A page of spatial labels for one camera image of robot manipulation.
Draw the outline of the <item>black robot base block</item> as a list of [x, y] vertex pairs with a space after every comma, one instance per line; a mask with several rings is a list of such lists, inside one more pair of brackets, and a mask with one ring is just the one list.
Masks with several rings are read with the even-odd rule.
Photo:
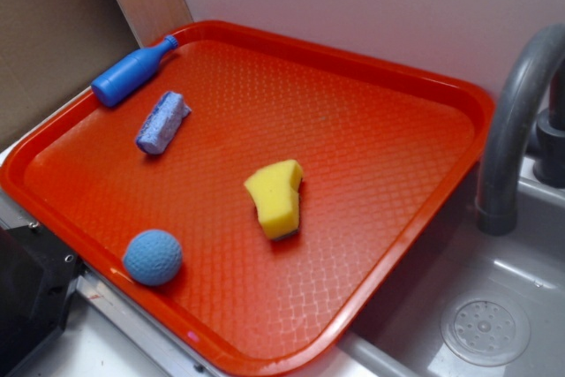
[[1, 230], [1, 375], [17, 373], [66, 328], [82, 261], [45, 226]]

